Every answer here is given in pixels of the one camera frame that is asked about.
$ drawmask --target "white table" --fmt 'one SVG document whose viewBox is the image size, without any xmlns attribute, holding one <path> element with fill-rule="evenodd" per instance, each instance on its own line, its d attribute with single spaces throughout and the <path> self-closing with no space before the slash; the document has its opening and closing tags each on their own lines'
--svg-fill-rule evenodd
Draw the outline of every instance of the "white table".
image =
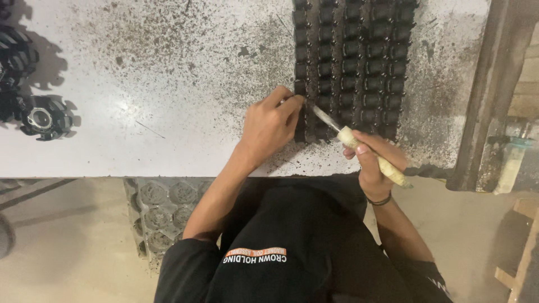
<svg viewBox="0 0 539 303">
<path fill-rule="evenodd" d="M 51 142 L 0 127 L 0 177 L 216 176 L 247 106 L 292 87 L 291 0 L 26 2 L 19 28 L 41 54 L 32 91 L 71 101 L 80 124 Z M 414 167 L 456 162 L 489 2 L 423 0 L 416 11 L 399 131 Z M 341 151 L 291 143 L 254 175 L 357 171 Z"/>
</svg>

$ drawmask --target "wristband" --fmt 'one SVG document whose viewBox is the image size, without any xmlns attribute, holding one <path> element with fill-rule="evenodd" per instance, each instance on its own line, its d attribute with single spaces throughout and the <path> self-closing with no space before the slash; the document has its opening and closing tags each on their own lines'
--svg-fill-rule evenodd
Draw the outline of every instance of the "wristband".
<svg viewBox="0 0 539 303">
<path fill-rule="evenodd" d="M 386 199 L 383 199 L 382 201 L 374 202 L 374 201 L 371 201 L 371 199 L 367 198 L 367 196 L 365 196 L 365 198 L 373 206 L 382 206 L 389 203 L 389 201 L 391 201 L 391 191 L 389 191 L 389 197 L 387 197 Z"/>
</svg>

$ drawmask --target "right hand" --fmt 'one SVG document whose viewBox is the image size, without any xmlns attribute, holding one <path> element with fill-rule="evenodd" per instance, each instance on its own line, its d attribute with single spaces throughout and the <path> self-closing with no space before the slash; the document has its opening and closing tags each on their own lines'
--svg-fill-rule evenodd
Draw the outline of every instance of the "right hand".
<svg viewBox="0 0 539 303">
<path fill-rule="evenodd" d="M 400 171 L 406 169 L 406 156 L 398 147 L 389 144 L 380 136 L 369 135 L 358 130 L 353 130 L 352 133 L 362 144 L 355 150 L 343 144 L 345 148 L 343 154 L 348 160 L 357 156 L 360 161 L 360 186 L 367 198 L 374 202 L 382 201 L 389 197 L 394 183 L 380 172 L 378 158 L 373 150 Z"/>
<path fill-rule="evenodd" d="M 259 167 L 292 140 L 304 101 L 304 97 L 294 95 L 284 86 L 277 86 L 269 96 L 251 105 L 245 114 L 243 135 L 234 153 L 251 169 Z"/>
</svg>

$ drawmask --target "person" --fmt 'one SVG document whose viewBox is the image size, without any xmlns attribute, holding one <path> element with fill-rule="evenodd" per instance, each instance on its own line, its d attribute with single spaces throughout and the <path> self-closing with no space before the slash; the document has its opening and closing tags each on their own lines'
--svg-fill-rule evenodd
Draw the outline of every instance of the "person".
<svg viewBox="0 0 539 303">
<path fill-rule="evenodd" d="M 249 178 L 242 189 L 293 138 L 304 100 L 278 86 L 248 108 L 228 163 L 163 258 L 156 303 L 451 302 L 379 170 L 374 151 L 406 168 L 404 154 L 383 138 L 354 131 L 364 143 L 343 153 L 357 156 L 359 182 L 357 175 Z M 363 224 L 366 201 L 381 246 Z"/>
</svg>

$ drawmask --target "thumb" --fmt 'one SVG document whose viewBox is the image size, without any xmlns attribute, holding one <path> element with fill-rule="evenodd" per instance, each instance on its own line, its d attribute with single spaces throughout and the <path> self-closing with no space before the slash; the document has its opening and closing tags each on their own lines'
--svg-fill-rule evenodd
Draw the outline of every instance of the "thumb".
<svg viewBox="0 0 539 303">
<path fill-rule="evenodd" d="M 360 144 L 356 148 L 357 159 L 361 164 L 361 172 L 370 180 L 378 180 L 380 178 L 380 167 L 378 165 L 378 157 L 372 152 L 366 144 Z"/>
</svg>

